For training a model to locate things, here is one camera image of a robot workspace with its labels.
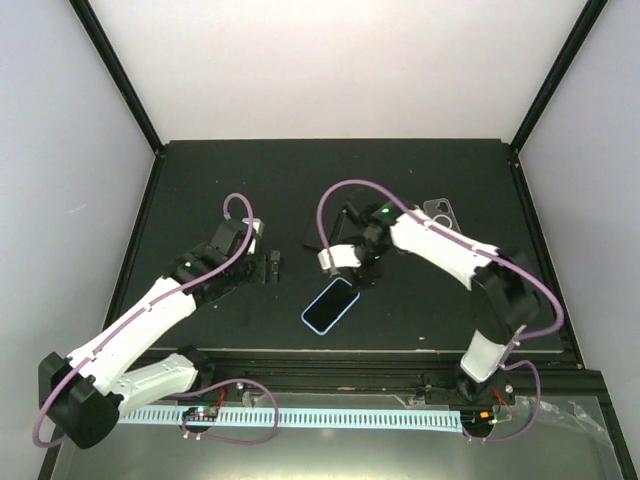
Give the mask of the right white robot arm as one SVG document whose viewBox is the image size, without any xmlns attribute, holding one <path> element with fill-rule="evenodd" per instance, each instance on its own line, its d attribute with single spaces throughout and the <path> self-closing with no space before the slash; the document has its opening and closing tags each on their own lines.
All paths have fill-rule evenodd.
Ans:
<svg viewBox="0 0 640 480">
<path fill-rule="evenodd" d="M 474 241 L 441 224 L 418 205 L 368 197 L 347 197 L 342 212 L 355 228 L 331 248 L 334 264 L 360 287 L 374 285 L 380 258 L 394 249 L 419 257 L 451 275 L 472 295 L 475 324 L 454 379 L 457 396 L 476 403 L 491 390 L 490 379 L 541 310 L 541 289 L 519 250 Z"/>
</svg>

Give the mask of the teal phone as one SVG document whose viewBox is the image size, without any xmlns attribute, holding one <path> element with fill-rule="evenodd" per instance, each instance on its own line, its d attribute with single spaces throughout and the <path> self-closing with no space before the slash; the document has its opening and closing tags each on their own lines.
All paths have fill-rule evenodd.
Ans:
<svg viewBox="0 0 640 480">
<path fill-rule="evenodd" d="M 331 245 L 346 244 L 359 233 L 359 227 L 351 221 L 345 210 L 341 210 L 337 215 L 329 243 Z"/>
</svg>

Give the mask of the clear phone case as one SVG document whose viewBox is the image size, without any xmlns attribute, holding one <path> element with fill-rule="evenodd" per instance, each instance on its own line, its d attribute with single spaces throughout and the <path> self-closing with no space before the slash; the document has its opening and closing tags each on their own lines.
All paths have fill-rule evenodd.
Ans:
<svg viewBox="0 0 640 480">
<path fill-rule="evenodd" d="M 453 208 L 446 198 L 425 200 L 422 204 L 425 214 L 442 226 L 457 233 L 461 232 Z"/>
</svg>

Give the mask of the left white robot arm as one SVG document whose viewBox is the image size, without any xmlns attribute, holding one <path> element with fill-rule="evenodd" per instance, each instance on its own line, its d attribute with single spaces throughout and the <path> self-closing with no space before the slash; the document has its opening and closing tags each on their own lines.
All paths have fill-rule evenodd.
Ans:
<svg viewBox="0 0 640 480">
<path fill-rule="evenodd" d="M 197 309 L 244 283 L 265 283 L 277 252 L 261 248 L 258 219 L 226 219 L 208 242 L 178 257 L 150 290 L 109 328 L 67 356 L 38 365 L 39 406 L 64 438 L 88 449 L 130 412 L 168 396 L 207 397 L 213 361 L 187 345 L 142 368 L 133 363 Z"/>
</svg>

